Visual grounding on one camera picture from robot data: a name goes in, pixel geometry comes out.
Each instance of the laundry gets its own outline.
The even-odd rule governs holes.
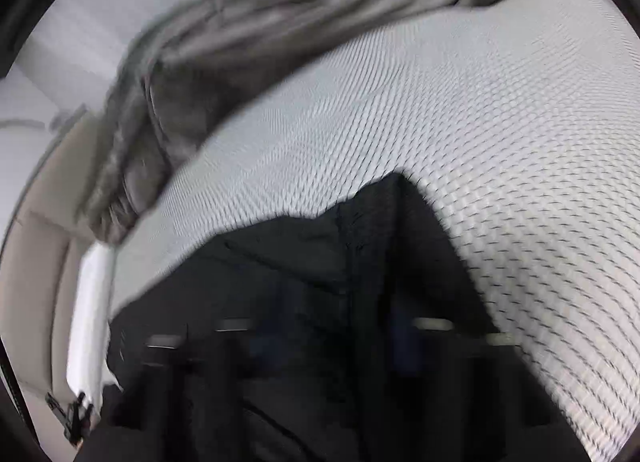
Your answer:
[[[172,174],[242,105],[324,52],[385,24],[496,0],[198,0],[132,46],[106,103],[84,212],[120,243]]]
[[[242,323],[231,327],[232,356],[221,349],[229,322]],[[106,393],[104,424],[79,460],[122,460],[107,439],[135,423],[118,411],[127,403],[164,409],[136,392],[154,337],[200,345],[192,357],[204,368],[190,373],[201,376],[178,385],[187,404],[170,412],[171,437],[188,439],[173,452],[197,453],[189,460],[589,460],[498,333],[433,210],[397,173],[316,218],[211,238],[124,308],[111,332],[108,362],[124,401]],[[236,403],[224,398],[228,377],[242,378]],[[129,430],[140,448],[158,431]],[[252,456],[232,456],[247,445]]]

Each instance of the clothing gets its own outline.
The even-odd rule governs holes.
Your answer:
[[[85,208],[119,243],[233,110],[367,30],[459,0],[199,0],[143,35],[106,105]],[[485,5],[495,0],[469,0]]]
[[[503,0],[359,36],[175,174],[118,250],[110,315],[217,233],[315,217],[402,171],[494,323],[609,462],[640,417],[638,56],[609,0]]]
[[[125,397],[140,384],[150,337],[198,343],[219,331],[217,347],[191,356],[212,360],[204,373],[213,388],[206,375],[181,384],[179,426],[189,434],[178,438],[193,440],[190,460],[238,460],[211,441],[212,422],[232,416],[232,403],[215,398],[229,329],[244,359],[230,373],[245,374],[239,401],[260,460],[588,460],[401,175],[315,219],[277,217],[213,237],[113,320],[108,363]],[[131,420],[119,406],[104,412],[107,426]]]

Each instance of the gray fabric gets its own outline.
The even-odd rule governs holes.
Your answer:
[[[356,35],[458,1],[200,0],[156,25],[107,103],[104,162],[86,204],[97,239],[119,243],[239,106]]]

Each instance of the black garment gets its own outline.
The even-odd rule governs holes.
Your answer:
[[[213,237],[116,316],[109,366],[135,387],[149,337],[219,345],[229,323],[250,323],[239,333],[245,368],[223,362],[220,347],[203,354],[216,368],[180,386],[190,454],[151,460],[236,460],[211,432],[237,408],[241,433],[224,437],[248,439],[258,460],[588,460],[513,347],[500,345],[446,233],[400,175],[315,219]],[[216,370],[238,378],[235,404],[202,397],[219,394]],[[123,425],[122,406],[105,429]],[[105,433],[94,435],[88,445]]]

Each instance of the white textured fabric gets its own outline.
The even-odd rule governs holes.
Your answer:
[[[112,312],[214,233],[417,182],[596,462],[640,412],[640,42],[608,0],[368,33],[219,128],[119,252]]]

